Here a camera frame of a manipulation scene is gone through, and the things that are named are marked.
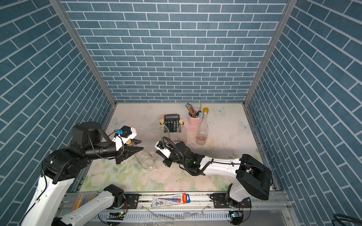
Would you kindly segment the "clear glass bottle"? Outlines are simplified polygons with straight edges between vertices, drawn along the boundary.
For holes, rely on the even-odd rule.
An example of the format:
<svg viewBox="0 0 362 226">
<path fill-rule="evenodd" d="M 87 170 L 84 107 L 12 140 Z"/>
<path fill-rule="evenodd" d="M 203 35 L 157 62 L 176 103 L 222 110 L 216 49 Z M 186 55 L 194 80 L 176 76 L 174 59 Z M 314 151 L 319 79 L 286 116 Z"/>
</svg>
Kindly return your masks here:
<svg viewBox="0 0 362 226">
<path fill-rule="evenodd" d="M 145 170 L 152 171 L 156 168 L 156 161 L 148 150 L 143 149 L 133 156 L 138 164 Z"/>
</svg>

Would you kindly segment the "short corked glass bottle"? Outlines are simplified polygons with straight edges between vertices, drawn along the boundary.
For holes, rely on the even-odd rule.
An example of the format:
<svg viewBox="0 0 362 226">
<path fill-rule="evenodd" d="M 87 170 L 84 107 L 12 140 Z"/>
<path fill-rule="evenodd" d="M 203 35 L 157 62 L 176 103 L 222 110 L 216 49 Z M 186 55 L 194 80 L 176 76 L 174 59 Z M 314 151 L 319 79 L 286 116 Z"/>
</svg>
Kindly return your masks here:
<svg viewBox="0 0 362 226">
<path fill-rule="evenodd" d="M 159 134 L 160 134 L 160 138 L 167 137 L 168 139 L 170 139 L 170 131 L 169 131 L 168 127 L 166 126 L 164 119 L 161 119 L 159 121 Z"/>
</svg>

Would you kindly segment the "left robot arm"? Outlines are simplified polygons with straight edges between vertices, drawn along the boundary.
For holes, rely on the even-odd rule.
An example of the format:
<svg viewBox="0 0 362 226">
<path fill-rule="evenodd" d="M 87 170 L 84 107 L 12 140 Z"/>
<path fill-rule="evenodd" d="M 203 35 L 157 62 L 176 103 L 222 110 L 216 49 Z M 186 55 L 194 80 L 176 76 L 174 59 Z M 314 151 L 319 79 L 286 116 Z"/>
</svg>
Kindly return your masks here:
<svg viewBox="0 0 362 226">
<path fill-rule="evenodd" d="M 56 216 L 67 190 L 92 160 L 115 160 L 120 164 L 143 150 L 130 145 L 133 141 L 141 143 L 136 135 L 135 128 L 123 126 L 110 139 L 97 122 L 76 124 L 71 144 L 50 153 L 43 161 L 36 192 L 19 225 L 83 226 L 106 209 L 126 211 L 128 200 L 123 189 L 111 184 L 79 209 L 62 217 Z"/>
</svg>

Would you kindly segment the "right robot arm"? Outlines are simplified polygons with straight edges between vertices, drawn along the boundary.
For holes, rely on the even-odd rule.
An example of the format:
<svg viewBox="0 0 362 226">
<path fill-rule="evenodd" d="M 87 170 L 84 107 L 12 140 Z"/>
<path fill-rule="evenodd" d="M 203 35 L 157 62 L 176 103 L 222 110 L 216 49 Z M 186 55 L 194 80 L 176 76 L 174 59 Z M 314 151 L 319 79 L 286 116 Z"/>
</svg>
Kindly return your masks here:
<svg viewBox="0 0 362 226">
<path fill-rule="evenodd" d="M 183 142 L 174 143 L 167 137 L 156 142 L 155 148 L 167 167 L 177 163 L 194 177 L 218 175 L 235 179 L 228 185 L 225 196 L 231 207 L 251 196 L 264 201 L 269 199 L 272 171 L 248 154 L 239 159 L 216 159 L 194 153 Z"/>
</svg>

